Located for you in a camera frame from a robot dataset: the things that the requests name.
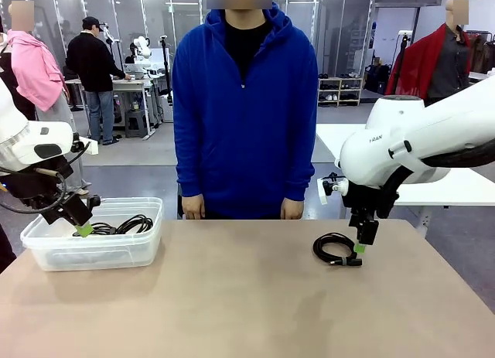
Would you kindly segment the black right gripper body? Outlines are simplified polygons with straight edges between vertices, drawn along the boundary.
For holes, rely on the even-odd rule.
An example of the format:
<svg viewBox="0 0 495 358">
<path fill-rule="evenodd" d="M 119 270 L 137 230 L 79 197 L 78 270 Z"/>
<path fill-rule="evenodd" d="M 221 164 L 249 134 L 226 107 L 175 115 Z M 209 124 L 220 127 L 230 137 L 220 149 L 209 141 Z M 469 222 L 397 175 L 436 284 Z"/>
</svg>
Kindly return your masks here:
<svg viewBox="0 0 495 358">
<path fill-rule="evenodd" d="M 368 209 L 376 213 L 378 218 L 387 219 L 398 198 L 396 190 L 375 189 L 350 182 L 345 195 L 345 207 Z"/>
</svg>

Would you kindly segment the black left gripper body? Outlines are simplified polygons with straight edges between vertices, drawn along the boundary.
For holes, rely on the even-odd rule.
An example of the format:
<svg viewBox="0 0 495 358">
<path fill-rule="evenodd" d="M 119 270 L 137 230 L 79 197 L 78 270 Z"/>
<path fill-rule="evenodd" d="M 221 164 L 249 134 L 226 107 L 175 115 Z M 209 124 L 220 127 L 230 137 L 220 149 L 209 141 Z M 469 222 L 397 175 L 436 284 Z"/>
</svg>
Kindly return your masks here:
<svg viewBox="0 0 495 358">
<path fill-rule="evenodd" d="M 78 195 L 68 191 L 67 179 L 73 174 L 70 165 L 54 169 L 34 166 L 20 172 L 6 172 L 6 189 L 24 208 L 6 205 L 18 214 L 41 214 L 61 203 L 78 202 Z"/>
</svg>

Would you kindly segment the person's left hand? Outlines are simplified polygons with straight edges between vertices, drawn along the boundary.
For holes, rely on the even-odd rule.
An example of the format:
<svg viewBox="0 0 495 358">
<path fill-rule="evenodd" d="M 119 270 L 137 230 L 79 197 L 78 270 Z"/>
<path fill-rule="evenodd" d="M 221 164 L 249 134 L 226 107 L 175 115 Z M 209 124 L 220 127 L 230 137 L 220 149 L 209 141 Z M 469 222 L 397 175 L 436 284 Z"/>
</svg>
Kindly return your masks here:
<svg viewBox="0 0 495 358">
<path fill-rule="evenodd" d="M 304 202 L 284 198 L 281 205 L 281 220 L 300 220 L 304 212 Z"/>
</svg>

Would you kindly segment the person's right hand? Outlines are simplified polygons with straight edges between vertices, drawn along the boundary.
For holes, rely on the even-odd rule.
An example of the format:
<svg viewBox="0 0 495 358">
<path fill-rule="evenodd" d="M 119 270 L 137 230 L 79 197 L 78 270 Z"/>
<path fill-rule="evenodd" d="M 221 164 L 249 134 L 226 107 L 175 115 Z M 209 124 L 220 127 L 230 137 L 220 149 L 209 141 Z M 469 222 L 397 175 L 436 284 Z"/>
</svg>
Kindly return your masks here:
<svg viewBox="0 0 495 358">
<path fill-rule="evenodd" d="M 203 196 L 182 197 L 183 216 L 187 220 L 202 220 L 206 217 Z"/>
</svg>

